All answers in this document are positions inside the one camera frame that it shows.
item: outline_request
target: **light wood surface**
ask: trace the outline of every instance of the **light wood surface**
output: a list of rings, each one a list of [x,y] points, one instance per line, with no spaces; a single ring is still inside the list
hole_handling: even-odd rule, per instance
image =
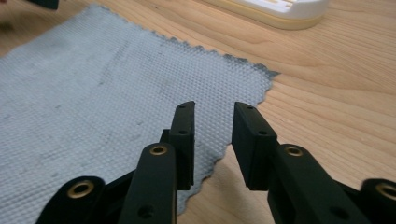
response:
[[[79,13],[22,0],[0,5],[0,55]],[[353,188],[370,177],[396,181],[396,1],[331,0],[323,21],[283,31],[193,0],[101,0],[128,21],[192,45],[281,72],[259,109],[281,143],[307,148]],[[273,223],[265,192],[245,188],[232,149],[191,197],[178,223]]]

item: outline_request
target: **table surface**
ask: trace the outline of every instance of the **table surface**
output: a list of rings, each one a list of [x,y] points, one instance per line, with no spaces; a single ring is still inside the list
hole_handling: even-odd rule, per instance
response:
[[[78,14],[22,0],[0,5],[0,56]],[[307,148],[355,189],[366,178],[396,181],[396,1],[331,0],[324,19],[284,31],[199,0],[100,0],[128,21],[263,63],[281,75],[259,105],[280,143]],[[274,223],[266,192],[245,188],[231,147],[178,223]]]

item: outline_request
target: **fabric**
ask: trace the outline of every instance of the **fabric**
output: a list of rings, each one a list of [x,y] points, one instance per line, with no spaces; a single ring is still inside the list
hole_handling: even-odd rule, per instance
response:
[[[91,5],[0,58],[0,223],[34,223],[58,188],[81,175],[107,183],[132,171],[195,105],[195,185],[231,142],[235,101],[256,105],[276,72],[168,39]]]

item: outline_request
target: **tabletop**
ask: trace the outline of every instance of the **tabletop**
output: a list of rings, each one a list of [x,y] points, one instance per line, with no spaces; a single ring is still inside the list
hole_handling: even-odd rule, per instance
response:
[[[0,56],[78,14],[90,0],[52,12],[22,0],[0,5]],[[323,20],[285,31],[200,0],[99,0],[128,21],[191,45],[263,63],[281,73],[258,108],[280,143],[308,149],[358,189],[396,181],[396,2],[331,0]],[[178,223],[274,223],[266,192],[245,187],[231,147]]]

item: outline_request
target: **cloth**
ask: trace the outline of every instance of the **cloth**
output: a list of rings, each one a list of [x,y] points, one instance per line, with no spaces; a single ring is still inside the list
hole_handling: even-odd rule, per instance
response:
[[[233,104],[256,105],[276,72],[168,39],[91,5],[0,58],[0,223],[35,223],[67,181],[132,171],[195,105],[197,193],[231,143]]]

